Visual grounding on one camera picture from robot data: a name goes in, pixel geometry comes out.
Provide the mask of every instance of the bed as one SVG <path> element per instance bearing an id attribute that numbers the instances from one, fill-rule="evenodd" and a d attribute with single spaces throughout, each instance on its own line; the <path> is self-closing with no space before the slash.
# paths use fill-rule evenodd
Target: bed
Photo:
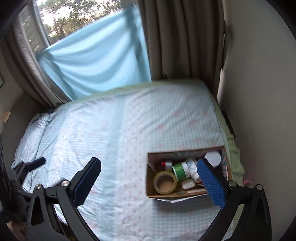
<path id="1" fill-rule="evenodd" d="M 29 123 L 12 168 L 41 156 L 23 188 L 70 180 L 91 157 L 102 171 L 78 210 L 100 240 L 198 240 L 219 208 L 208 195 L 179 203 L 145 196 L 148 152 L 225 145 L 233 179 L 244 169 L 233 136 L 199 80 L 143 83 L 94 94 L 39 113 Z M 66 223 L 59 206 L 59 219 Z M 224 238 L 231 236 L 234 223 Z"/>

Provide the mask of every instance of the beige curtain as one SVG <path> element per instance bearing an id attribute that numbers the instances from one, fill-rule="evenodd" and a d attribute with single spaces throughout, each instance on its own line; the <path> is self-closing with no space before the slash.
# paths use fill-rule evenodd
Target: beige curtain
<path id="1" fill-rule="evenodd" d="M 0 48 L 19 87 L 44 108 L 70 101 L 39 66 L 26 37 L 21 13 L 1 40 Z"/>
<path id="2" fill-rule="evenodd" d="M 152 80 L 198 78 L 216 97 L 223 52 L 222 0 L 139 0 Z"/>

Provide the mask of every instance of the white bottle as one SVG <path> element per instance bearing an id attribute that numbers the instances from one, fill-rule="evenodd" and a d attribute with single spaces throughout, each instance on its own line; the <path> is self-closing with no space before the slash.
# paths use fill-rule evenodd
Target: white bottle
<path id="1" fill-rule="evenodd" d="M 189 157 L 186 159 L 185 162 L 189 168 L 190 176 L 193 178 L 193 180 L 196 183 L 201 182 L 201 178 L 200 178 L 199 174 L 197 173 L 197 168 L 196 168 L 197 161 L 195 160 L 195 158 Z"/>

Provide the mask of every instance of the blue gripper pad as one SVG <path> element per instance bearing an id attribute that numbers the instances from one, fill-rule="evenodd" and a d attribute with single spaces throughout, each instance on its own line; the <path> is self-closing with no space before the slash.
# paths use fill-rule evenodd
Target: blue gripper pad
<path id="1" fill-rule="evenodd" d="M 210 168 L 205 164 L 203 158 L 197 161 L 197 173 L 199 174 L 213 203 L 223 209 L 226 203 L 225 190 Z"/>
<path id="2" fill-rule="evenodd" d="M 71 180 L 70 195 L 75 206 L 84 204 L 92 186 L 101 172 L 101 161 L 93 157 L 82 171 Z"/>

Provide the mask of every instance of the screw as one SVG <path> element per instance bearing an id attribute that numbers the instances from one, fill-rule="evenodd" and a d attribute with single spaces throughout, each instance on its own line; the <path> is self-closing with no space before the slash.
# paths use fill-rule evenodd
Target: screw
<path id="1" fill-rule="evenodd" d="M 68 180 L 62 181 L 62 186 L 63 187 L 66 187 L 68 185 L 69 185 L 69 181 Z"/>
<path id="2" fill-rule="evenodd" d="M 258 190 L 262 190 L 262 189 L 263 189 L 263 186 L 261 186 L 260 184 L 258 184 L 258 185 L 256 185 L 256 188 L 257 188 Z"/>
<path id="3" fill-rule="evenodd" d="M 37 184 L 37 185 L 35 186 L 35 189 L 37 189 L 37 190 L 38 190 L 38 189 L 40 189 L 40 188 L 41 188 L 41 186 L 42 186 L 42 185 L 39 183 L 39 184 Z"/>
<path id="4" fill-rule="evenodd" d="M 237 183 L 235 181 L 229 181 L 229 186 L 235 187 Z"/>

